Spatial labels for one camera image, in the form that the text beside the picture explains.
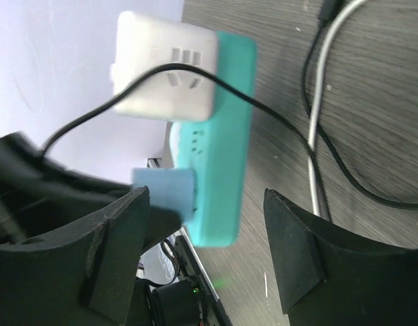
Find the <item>teal triangular power socket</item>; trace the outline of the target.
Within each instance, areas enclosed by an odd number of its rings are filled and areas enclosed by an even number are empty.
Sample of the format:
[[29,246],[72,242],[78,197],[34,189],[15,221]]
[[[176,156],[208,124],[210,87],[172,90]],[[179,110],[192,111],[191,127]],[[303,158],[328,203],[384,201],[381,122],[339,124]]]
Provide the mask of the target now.
[[[248,37],[216,31],[219,41],[216,75],[245,95],[254,97],[257,45]],[[247,150],[253,107],[215,86],[215,111],[205,122],[175,123],[178,149],[174,166],[196,174],[193,215],[185,222],[195,247],[227,247],[239,234]]]

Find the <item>white cube charger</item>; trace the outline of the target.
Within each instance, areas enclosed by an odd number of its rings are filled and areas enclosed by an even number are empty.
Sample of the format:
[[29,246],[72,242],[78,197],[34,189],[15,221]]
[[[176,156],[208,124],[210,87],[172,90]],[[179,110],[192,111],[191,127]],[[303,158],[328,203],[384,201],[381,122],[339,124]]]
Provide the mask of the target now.
[[110,69],[114,94],[131,84],[114,110],[134,117],[204,122],[214,112],[220,41],[210,29],[125,11],[118,17],[116,58]]

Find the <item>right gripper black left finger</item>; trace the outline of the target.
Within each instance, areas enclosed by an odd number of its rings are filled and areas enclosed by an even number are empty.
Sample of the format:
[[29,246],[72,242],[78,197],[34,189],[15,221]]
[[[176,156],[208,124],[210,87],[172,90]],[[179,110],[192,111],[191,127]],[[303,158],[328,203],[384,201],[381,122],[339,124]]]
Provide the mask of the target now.
[[134,189],[25,244],[0,244],[0,325],[123,325],[150,210]]

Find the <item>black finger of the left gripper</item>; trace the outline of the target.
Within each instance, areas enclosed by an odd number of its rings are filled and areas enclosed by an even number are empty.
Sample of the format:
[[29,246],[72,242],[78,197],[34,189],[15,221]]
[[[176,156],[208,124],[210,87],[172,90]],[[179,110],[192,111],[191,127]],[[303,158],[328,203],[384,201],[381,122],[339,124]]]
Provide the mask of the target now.
[[43,251],[88,240],[91,253],[144,253],[177,231],[177,211],[132,187],[67,170],[21,134],[0,137],[0,251]]

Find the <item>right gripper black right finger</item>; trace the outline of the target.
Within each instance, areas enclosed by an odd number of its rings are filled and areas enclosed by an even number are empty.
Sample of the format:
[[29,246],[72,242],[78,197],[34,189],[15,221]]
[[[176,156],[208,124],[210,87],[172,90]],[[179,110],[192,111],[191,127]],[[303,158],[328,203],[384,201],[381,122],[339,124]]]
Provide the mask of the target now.
[[273,189],[264,220],[291,325],[418,325],[418,249],[354,234]]

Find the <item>blue charger plug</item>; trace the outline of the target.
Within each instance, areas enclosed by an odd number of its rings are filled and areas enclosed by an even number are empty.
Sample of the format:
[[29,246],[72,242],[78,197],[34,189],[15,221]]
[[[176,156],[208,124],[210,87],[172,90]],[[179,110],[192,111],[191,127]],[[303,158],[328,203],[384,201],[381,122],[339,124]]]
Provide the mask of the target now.
[[150,203],[179,213],[184,225],[195,220],[196,173],[191,168],[135,168],[133,187],[147,186]]

